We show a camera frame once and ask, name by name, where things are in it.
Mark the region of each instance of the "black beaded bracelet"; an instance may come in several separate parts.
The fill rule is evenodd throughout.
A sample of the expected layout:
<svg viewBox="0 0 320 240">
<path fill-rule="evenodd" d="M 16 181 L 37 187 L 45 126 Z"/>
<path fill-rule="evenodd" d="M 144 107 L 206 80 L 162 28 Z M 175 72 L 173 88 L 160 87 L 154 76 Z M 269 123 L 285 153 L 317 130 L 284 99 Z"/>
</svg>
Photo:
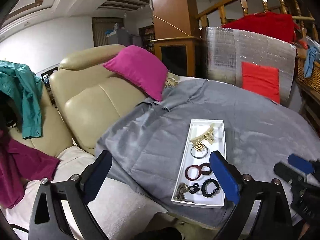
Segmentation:
<svg viewBox="0 0 320 240">
<path fill-rule="evenodd" d="M 212 193 L 208 194 L 205 188 L 210 182 L 213 182 L 216 185 L 216 189 L 214 189 Z M 204 197 L 212 197 L 218 192 L 219 189 L 220 189 L 219 183 L 215 179 L 207 179 L 201 187 L 201 192 Z"/>
</svg>

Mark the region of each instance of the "wooden railing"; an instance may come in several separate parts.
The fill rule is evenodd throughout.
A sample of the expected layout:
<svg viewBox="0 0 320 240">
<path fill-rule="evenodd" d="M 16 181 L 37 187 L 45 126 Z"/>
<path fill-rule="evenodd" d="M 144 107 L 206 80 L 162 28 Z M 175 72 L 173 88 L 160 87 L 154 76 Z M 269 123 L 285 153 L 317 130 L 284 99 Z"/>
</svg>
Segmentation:
<svg viewBox="0 0 320 240">
<path fill-rule="evenodd" d="M 206 10 L 204 10 L 203 12 L 199 13 L 196 16 L 196 19 L 200 20 L 201 22 L 201 26 L 202 27 L 208 27 L 208 18 L 207 15 L 219 10 L 219 14 L 220 14 L 220 20 L 221 20 L 221 24 L 226 24 L 227 23 L 227 18 L 226 18 L 226 11 L 225 11 L 225 5 L 233 3 L 237 0 L 222 0 L 212 6 L 210 6 L 209 8 L 207 8 Z M 264 12 L 268 12 L 270 11 L 270 9 L 274 9 L 274 8 L 268 8 L 268 0 L 261 0 L 262 1 L 262 5 L 263 5 L 263 9 Z M 318 32 L 316 30 L 316 25 L 314 23 L 315 19 L 312 17 L 311 13 L 309 12 L 308 16 L 302 16 L 301 10 L 300 10 L 300 6 L 298 4 L 297 0 L 292 0 L 292 4 L 295 7 L 295 12 L 296 12 L 296 16 L 292 15 L 292 18 L 294 20 L 298 20 L 299 21 L 299 25 L 300 25 L 300 30 L 301 30 L 301 34 L 303 37 L 305 37 L 307 35 L 306 32 L 306 28 L 304 25 L 304 21 L 312 21 L 312 36 L 313 39 L 316 41 L 319 41 L 318 38 Z M 283 14 L 288 14 L 289 11 L 289 5 L 286 5 L 284 0 L 279 0 L 280 2 L 280 12 Z M 248 4 L 247 4 L 247 0 L 240 0 L 241 6 L 242 6 L 242 11 L 243 11 L 243 15 L 246 16 L 248 15 Z"/>
</svg>

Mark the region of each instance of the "teal shirt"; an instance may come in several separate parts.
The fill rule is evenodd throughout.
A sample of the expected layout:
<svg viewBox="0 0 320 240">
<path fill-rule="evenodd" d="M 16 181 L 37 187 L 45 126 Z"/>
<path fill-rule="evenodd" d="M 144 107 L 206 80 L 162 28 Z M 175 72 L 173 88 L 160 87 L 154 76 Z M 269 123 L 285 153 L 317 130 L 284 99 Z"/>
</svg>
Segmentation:
<svg viewBox="0 0 320 240">
<path fill-rule="evenodd" d="M 42 135 L 42 86 L 41 78 L 27 65 L 0 60 L 0 91 L 11 97 L 20 111 L 24 139 Z"/>
</svg>

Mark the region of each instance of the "wicker basket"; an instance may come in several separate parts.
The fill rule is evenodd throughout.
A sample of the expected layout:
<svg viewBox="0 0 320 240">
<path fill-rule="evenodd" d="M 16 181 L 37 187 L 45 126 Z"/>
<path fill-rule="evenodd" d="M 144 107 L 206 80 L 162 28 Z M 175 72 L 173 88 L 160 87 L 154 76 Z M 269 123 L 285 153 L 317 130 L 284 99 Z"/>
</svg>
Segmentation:
<svg viewBox="0 0 320 240">
<path fill-rule="evenodd" d="M 307 85 L 308 87 L 311 87 L 313 90 L 320 93 L 320 64 L 314 62 L 311 77 L 305 78 L 303 74 L 303 67 L 305 61 L 305 56 L 297 55 L 298 80 L 301 83 Z"/>
</svg>

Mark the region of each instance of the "wooden baluster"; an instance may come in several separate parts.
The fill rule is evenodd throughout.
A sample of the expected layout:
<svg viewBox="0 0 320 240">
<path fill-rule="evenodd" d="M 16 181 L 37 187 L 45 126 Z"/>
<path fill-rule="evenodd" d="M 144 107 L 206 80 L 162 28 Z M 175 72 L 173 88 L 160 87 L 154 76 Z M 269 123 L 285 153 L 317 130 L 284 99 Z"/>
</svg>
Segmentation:
<svg viewBox="0 0 320 240">
<path fill-rule="evenodd" d="M 262 0 L 263 10 L 264 12 L 268 12 L 268 0 Z"/>
<path fill-rule="evenodd" d="M 299 7 L 299 4 L 298 4 L 298 1 L 297 0 L 293 0 L 294 1 L 294 5 L 296 7 L 296 10 L 297 10 L 297 13 L 298 13 L 298 16 L 301 16 L 301 10 L 300 10 L 300 7 Z M 305 28 L 304 28 L 304 22 L 303 20 L 300 20 L 300 28 L 301 28 L 301 34 L 303 37 L 306 37 L 306 31 L 305 31 Z"/>
<path fill-rule="evenodd" d="M 319 36 L 318 36 L 318 31 L 316 29 L 315 22 L 312 22 L 312 36 L 315 41 L 319 42 Z"/>
<path fill-rule="evenodd" d="M 247 0 L 240 0 L 241 2 L 241 6 L 242 6 L 242 10 L 243 10 L 243 15 L 247 16 L 248 15 L 248 4 L 247 4 Z"/>
<path fill-rule="evenodd" d="M 288 14 L 287 8 L 285 7 L 284 0 L 279 0 L 280 1 L 280 11 L 283 14 Z"/>
<path fill-rule="evenodd" d="M 221 5 L 219 7 L 219 14 L 220 14 L 221 25 L 226 24 L 227 19 L 226 19 L 226 11 L 224 9 L 224 5 Z"/>
<path fill-rule="evenodd" d="M 209 26 L 209 23 L 208 23 L 208 18 L 206 15 L 203 15 L 201 18 L 200 18 L 200 22 L 201 22 L 201 27 L 208 27 Z"/>
</svg>

